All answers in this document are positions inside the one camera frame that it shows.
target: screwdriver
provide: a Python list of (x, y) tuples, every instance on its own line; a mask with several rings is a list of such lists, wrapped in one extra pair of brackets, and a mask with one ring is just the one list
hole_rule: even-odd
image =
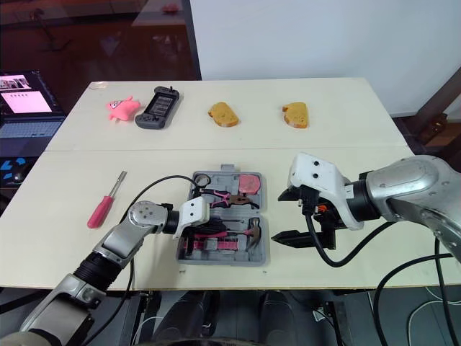
[(114, 195), (117, 192), (120, 184), (122, 184), (123, 178), (125, 178), (125, 175), (127, 175), (127, 172), (122, 171), (120, 173), (120, 176), (117, 178), (117, 181), (115, 182), (114, 187), (112, 190), (110, 190), (110, 194), (108, 196), (104, 196), (102, 198), (102, 201), (96, 209), (94, 209), (93, 214), (91, 215), (91, 218), (89, 218), (88, 222), (86, 225), (90, 229), (97, 229), (102, 225), (104, 220), (106, 219), (107, 214), (109, 213), (110, 207), (112, 207), (112, 202), (114, 202)]

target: white table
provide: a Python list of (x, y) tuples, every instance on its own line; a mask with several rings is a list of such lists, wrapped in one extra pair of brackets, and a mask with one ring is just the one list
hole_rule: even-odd
[[(105, 103), (130, 94), (146, 105), (158, 85), (172, 85), (184, 99), (171, 125), (142, 130), (108, 121)], [(306, 151), (334, 162), (350, 179), (410, 156), (398, 132), (364, 79), (267, 81), (162, 81), (92, 83), (56, 133), (0, 218), (0, 286), (52, 288), (73, 272), (94, 245), (118, 223), (132, 198), (147, 184), (170, 174), (192, 176), (234, 163), (261, 172), (267, 186), (268, 262), (263, 267), (180, 265), (171, 236), (149, 236), (135, 258), (135, 288), (364, 288), (375, 287), (397, 265), (433, 251), (428, 229), (398, 223), (384, 231), (343, 268), (322, 262), (314, 249), (293, 249), (269, 237), (280, 231), (306, 231), (296, 203), (277, 202), (286, 188), (291, 161)], [(226, 101), (241, 124), (219, 128), (209, 107)], [(307, 130), (287, 126), (281, 107), (305, 101)], [(103, 227), (86, 227), (91, 212), (122, 170), (128, 170)], [(176, 207), (188, 184), (164, 182), (144, 196)], [(341, 258), (383, 221), (363, 231), (337, 232)], [(443, 261), (448, 283), (461, 282), (461, 267)], [(111, 289), (125, 289), (127, 270)], [(434, 264), (397, 275), (393, 286), (437, 284)]]
[[(405, 147), (305, 148), (303, 151), (335, 162), (350, 179), (360, 172), (385, 166), (411, 152)], [(53, 287), (73, 272), (93, 246), (118, 223), (127, 204), (148, 183), (170, 174), (191, 176), (201, 169), (219, 169), (234, 163), (242, 170), (261, 172), (267, 187), (269, 260), (263, 267), (180, 265), (177, 243), (169, 235), (149, 236), (135, 258), (135, 288), (368, 288), (397, 265), (431, 254), (434, 236), (422, 226), (402, 222), (369, 243), (343, 268), (322, 262), (314, 249), (293, 249), (269, 237), (280, 231), (307, 231), (295, 202), (277, 202), (286, 188), (287, 173), (299, 149), (189, 150), (189, 151), (49, 151), (34, 166), (6, 213), (0, 218), (0, 285)], [(128, 170), (114, 205), (100, 229), (88, 229), (86, 221), (113, 180)], [(157, 203), (185, 201), (189, 184), (163, 182), (143, 199)], [(366, 222), (362, 231), (337, 231), (333, 258), (343, 257), (383, 220)], [(443, 261), (448, 283), (461, 282), (461, 267), (453, 259)], [(127, 270), (112, 289), (123, 289)], [(437, 283), (434, 263), (407, 269), (390, 281), (391, 286)]]
[[(171, 125), (144, 130), (109, 121), (105, 105), (133, 95), (147, 106), (158, 85), (173, 86), (182, 99)], [(241, 123), (220, 128), (208, 116), (227, 102)], [(291, 128), (282, 106), (305, 102), (310, 127)], [(258, 81), (121, 81), (103, 89), (92, 83), (55, 134), (55, 150), (171, 150), (256, 148), (343, 148), (406, 146), (392, 119), (364, 79)]]

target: tool kit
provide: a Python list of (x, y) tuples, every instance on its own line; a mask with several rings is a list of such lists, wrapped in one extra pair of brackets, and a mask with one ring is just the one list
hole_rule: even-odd
[(195, 172), (189, 199), (203, 196), (210, 221), (186, 227), (178, 243), (178, 262), (190, 265), (252, 267), (266, 261), (267, 225), (261, 217), (266, 192), (260, 173), (237, 172), (233, 164), (220, 171)]

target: gray tool case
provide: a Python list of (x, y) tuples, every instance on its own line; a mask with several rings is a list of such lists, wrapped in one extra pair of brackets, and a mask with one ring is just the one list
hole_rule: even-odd
[[(195, 172), (193, 179), (199, 183), (200, 187), (210, 190), (228, 191), (232, 195), (239, 195), (239, 177), (241, 174), (253, 175), (259, 178), (260, 188), (257, 193), (255, 195), (246, 195), (246, 197), (250, 198), (251, 202), (259, 206), (259, 209), (249, 204), (231, 205), (229, 208), (211, 208), (209, 224), (217, 220), (227, 220), (223, 221), (221, 225), (225, 225), (228, 231), (232, 232), (248, 230), (251, 228), (251, 225), (259, 222), (259, 228), (261, 229), (259, 240), (252, 244), (251, 242), (254, 238), (245, 234), (229, 234), (221, 238), (210, 236), (205, 239), (196, 239), (188, 235), (190, 233), (186, 228), (179, 240), (176, 251), (176, 258), (179, 263), (188, 265), (256, 267), (266, 262), (267, 225), (261, 217), (261, 210), (264, 209), (266, 202), (266, 190), (261, 174), (257, 172), (237, 172), (233, 164), (222, 164), (220, 171)], [(205, 183), (203, 179), (200, 181), (200, 177), (204, 177), (204, 175), (210, 178), (208, 184), (206, 184), (208, 179), (205, 179)], [(218, 196), (214, 195), (201, 194), (201, 196), (203, 196), (207, 203), (220, 200)], [(195, 197), (197, 197), (197, 194), (194, 195), (194, 186), (191, 186), (189, 199)], [(188, 250), (189, 241), (194, 241), (194, 246), (191, 246), (189, 243)], [(220, 244), (220, 247), (231, 245), (232, 249), (218, 249), (218, 244)]]

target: pink pig toy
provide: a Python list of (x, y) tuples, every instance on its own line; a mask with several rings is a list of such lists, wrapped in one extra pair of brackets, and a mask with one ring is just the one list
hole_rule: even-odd
[(109, 120), (114, 117), (123, 121), (129, 121), (133, 119), (133, 115), (140, 106), (141, 103), (133, 101), (133, 96), (130, 96), (123, 101), (112, 101), (106, 105), (106, 108), (111, 111)]

